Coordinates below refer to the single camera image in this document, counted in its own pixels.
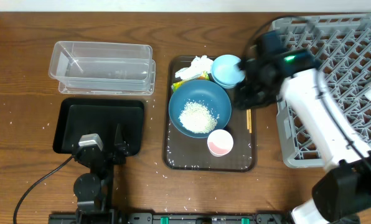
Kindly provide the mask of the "light blue small bowl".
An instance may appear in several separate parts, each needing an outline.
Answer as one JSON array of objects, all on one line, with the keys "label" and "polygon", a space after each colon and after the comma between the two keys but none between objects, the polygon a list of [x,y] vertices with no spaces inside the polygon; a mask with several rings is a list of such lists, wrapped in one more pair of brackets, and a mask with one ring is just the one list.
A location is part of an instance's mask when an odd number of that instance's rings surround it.
[{"label": "light blue small bowl", "polygon": [[214,82],[225,89],[234,88],[245,79],[245,72],[241,71],[238,64],[241,59],[235,55],[221,55],[217,57],[211,68]]}]

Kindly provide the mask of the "wooden chopstick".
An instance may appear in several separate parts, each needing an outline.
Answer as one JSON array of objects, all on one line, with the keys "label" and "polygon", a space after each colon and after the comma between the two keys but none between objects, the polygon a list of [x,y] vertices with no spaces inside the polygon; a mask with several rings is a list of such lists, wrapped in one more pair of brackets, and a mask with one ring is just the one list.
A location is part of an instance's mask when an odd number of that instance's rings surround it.
[{"label": "wooden chopstick", "polygon": [[250,110],[246,110],[247,112],[247,130],[250,131]]},{"label": "wooden chopstick", "polygon": [[248,130],[249,130],[249,133],[251,134],[252,133],[252,117],[251,117],[251,109],[247,110],[247,121],[248,121]]}]

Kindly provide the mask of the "pink cup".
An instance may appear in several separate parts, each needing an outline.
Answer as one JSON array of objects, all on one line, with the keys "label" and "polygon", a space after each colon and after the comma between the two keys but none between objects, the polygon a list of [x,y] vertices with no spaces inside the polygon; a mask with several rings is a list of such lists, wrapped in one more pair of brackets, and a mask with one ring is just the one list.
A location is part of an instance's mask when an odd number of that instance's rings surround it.
[{"label": "pink cup", "polygon": [[225,156],[232,150],[233,145],[232,135],[224,129],[212,131],[207,138],[208,149],[215,157]]}]

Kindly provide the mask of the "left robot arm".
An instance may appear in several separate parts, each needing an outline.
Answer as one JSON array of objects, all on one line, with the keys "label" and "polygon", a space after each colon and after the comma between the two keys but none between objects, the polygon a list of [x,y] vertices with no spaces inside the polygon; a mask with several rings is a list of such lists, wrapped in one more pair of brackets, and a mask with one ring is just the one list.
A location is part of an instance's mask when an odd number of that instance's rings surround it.
[{"label": "left robot arm", "polygon": [[113,143],[107,146],[97,133],[81,136],[72,156],[90,172],[82,174],[73,185],[80,213],[103,213],[112,208],[114,166],[126,162],[127,149],[120,124],[116,126]]}]

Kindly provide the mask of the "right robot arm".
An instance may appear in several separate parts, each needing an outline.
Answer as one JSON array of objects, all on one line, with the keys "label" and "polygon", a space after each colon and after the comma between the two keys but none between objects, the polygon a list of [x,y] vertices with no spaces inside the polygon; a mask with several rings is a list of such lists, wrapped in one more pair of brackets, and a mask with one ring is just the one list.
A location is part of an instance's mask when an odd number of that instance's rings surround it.
[{"label": "right robot arm", "polygon": [[306,49],[272,50],[243,55],[238,67],[246,78],[236,86],[234,105],[261,108],[279,95],[324,161],[325,176],[312,188],[312,198],[291,211],[291,221],[335,223],[371,208],[371,147],[339,109],[314,56]]}]

